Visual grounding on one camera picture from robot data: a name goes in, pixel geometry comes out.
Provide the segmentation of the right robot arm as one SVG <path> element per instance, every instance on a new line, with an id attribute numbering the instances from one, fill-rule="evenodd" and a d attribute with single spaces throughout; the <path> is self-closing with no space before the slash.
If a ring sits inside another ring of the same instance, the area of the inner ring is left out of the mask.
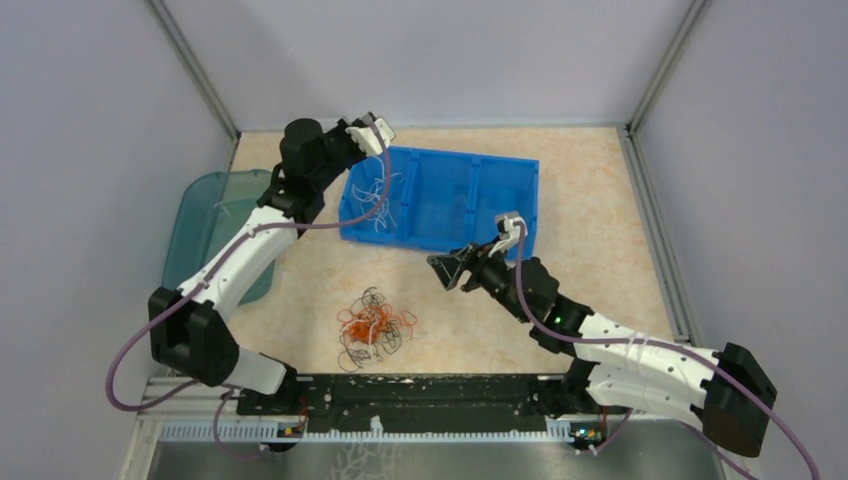
<path id="1" fill-rule="evenodd" d="M 518 267 L 491 245 L 471 243 L 430 255 L 443 287 L 483 289 L 537 344 L 573 359 L 563 398 L 576 412 L 595 405 L 665 416 L 699 429 L 732 453 L 760 455 L 777 389 L 754 355 L 728 342 L 720 350 L 666 343 L 616 323 L 559 293 L 559 282 L 531 257 Z"/>

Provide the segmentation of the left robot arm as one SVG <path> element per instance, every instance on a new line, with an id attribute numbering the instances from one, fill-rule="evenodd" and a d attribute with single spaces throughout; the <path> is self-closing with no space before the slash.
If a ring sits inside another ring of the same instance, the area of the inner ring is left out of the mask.
<path id="1" fill-rule="evenodd" d="M 300 388 L 281 360 L 238 344 L 228 327 L 247 290 L 308 229 L 325 206 L 324 193 L 346 170 L 383 153 L 395 138 L 381 117 L 339 120 L 328 130 L 301 118 L 284 129 L 281 160 L 243 226 L 221 250 L 175 289 L 148 300 L 152 358 L 206 386 L 260 394 L 277 414 L 292 411 Z"/>

